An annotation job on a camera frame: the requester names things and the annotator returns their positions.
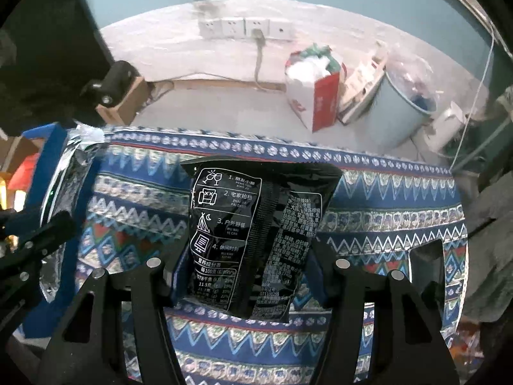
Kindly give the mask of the white wall socket strip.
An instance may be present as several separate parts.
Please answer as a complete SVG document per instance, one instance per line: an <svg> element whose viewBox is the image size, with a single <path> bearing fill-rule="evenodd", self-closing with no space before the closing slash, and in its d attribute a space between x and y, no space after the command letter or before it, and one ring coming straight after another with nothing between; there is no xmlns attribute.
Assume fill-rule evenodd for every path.
<svg viewBox="0 0 513 385"><path fill-rule="evenodd" d="M292 41L295 26L283 18L221 17L200 19L199 33L205 39L244 39L262 35L265 39Z"/></svg>

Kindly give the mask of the black hanging cloth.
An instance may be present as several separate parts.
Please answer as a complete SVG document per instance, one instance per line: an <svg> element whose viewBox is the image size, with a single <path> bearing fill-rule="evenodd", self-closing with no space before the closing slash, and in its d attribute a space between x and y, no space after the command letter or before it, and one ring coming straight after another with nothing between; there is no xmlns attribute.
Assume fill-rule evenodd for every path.
<svg viewBox="0 0 513 385"><path fill-rule="evenodd" d="M1 0L1 129L98 126L87 84L113 58L86 0Z"/></svg>

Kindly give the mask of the grey cloth pile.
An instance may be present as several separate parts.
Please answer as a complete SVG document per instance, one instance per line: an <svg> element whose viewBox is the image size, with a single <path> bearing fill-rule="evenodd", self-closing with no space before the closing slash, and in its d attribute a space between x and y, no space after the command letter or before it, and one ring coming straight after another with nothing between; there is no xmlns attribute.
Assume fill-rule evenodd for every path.
<svg viewBox="0 0 513 385"><path fill-rule="evenodd" d="M494 322L512 300L512 174L484 189L465 218L469 277L463 315Z"/></svg>

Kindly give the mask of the white flat boxes stack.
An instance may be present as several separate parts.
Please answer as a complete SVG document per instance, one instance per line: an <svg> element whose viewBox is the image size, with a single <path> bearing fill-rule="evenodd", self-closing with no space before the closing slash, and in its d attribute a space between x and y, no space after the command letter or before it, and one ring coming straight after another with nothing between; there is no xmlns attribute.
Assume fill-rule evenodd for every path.
<svg viewBox="0 0 513 385"><path fill-rule="evenodd" d="M388 56L388 44L376 41L369 52L359 57L359 63L343 83L337 116L343 125L357 121L370 107L383 81Z"/></svg>

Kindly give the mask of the orange red snack bag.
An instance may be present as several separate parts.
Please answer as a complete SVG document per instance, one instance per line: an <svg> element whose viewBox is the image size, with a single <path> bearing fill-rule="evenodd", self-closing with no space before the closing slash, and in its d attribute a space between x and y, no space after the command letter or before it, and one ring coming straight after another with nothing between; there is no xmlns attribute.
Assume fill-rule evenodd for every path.
<svg viewBox="0 0 513 385"><path fill-rule="evenodd" d="M23 159L23 162L14 172L11 180L9 181L7 186L9 190L21 190L25 193L29 191L39 156L39 153L35 153Z"/></svg>

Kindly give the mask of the silver foil snack bag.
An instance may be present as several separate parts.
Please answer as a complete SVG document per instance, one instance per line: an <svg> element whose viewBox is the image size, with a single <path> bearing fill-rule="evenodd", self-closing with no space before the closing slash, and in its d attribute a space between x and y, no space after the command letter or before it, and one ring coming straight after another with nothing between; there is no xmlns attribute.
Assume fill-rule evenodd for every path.
<svg viewBox="0 0 513 385"><path fill-rule="evenodd" d="M93 160L105 143L103 128L78 123L70 130L65 140L63 152L50 185L44 197L40 223L48 223L60 211L73 215L77 207L80 189ZM46 256L40 275L40 288L44 299L52 303L61 286L62 266L66 244Z"/></svg>

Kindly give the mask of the light blue trash bin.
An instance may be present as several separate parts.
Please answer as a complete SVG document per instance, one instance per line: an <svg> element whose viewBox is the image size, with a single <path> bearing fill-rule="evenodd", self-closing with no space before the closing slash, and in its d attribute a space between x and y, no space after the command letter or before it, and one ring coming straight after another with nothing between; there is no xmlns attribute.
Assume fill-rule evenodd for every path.
<svg viewBox="0 0 513 385"><path fill-rule="evenodd" d="M366 130L382 153L409 139L437 110L436 98L430 92L404 90L396 77L385 71L367 117Z"/></svg>

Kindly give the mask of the blue patterned table cloth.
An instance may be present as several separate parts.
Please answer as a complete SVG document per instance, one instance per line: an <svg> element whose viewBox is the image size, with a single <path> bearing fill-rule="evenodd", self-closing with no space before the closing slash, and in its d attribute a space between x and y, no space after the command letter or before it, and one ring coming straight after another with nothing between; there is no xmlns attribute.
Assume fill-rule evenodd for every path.
<svg viewBox="0 0 513 385"><path fill-rule="evenodd" d="M357 153L309 142L206 130L108 127L108 145L86 208L75 281L131 270L186 228L190 180L183 162L203 156L330 163L342 180L319 228L323 245L384 275L416 276L412 258L437 241L445 281L441 333L452 342L466 283L467 229L454 178L440 165ZM285 323L245 321L182 301L165 317L189 384L307 384L331 314L305 279Z"/></svg>

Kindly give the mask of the blue cardboard storage box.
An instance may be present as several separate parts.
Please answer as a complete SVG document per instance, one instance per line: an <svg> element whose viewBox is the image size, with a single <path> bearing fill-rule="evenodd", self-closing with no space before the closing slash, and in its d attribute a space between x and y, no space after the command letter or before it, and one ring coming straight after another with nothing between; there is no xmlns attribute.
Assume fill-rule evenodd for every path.
<svg viewBox="0 0 513 385"><path fill-rule="evenodd" d="M44 257L38 283L41 301L21 325L26 339L41 339L52 336L77 293L78 246L105 136L98 127L77 124L66 130L58 123L26 130L22 136L41 144L25 200L27 208L36 210L29 226L40 228L60 211L69 212L76 225L74 237Z"/></svg>

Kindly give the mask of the black text snack bag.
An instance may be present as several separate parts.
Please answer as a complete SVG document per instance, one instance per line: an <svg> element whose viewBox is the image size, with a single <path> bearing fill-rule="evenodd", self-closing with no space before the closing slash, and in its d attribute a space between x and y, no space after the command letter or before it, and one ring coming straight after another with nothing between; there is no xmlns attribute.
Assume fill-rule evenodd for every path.
<svg viewBox="0 0 513 385"><path fill-rule="evenodd" d="M184 296L243 319L286 321L342 170L229 157L182 167L191 178Z"/></svg>

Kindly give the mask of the red white paper bag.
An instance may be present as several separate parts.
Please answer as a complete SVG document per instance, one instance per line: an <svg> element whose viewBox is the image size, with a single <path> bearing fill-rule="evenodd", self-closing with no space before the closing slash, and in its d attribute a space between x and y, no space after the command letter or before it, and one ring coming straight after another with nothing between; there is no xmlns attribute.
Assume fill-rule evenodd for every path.
<svg viewBox="0 0 513 385"><path fill-rule="evenodd" d="M347 68L328 45L312 44L290 54L284 67L286 98L311 133L337 121Z"/></svg>

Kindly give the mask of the black cylinder device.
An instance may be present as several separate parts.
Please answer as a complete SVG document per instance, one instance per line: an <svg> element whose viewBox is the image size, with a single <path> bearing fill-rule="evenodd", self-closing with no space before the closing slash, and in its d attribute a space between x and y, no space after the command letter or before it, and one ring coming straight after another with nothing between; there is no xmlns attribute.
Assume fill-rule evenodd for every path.
<svg viewBox="0 0 513 385"><path fill-rule="evenodd" d="M93 99L105 107L114 107L122 102L133 82L140 74L130 63L120 60L111 65L103 80L90 80L80 95Z"/></svg>

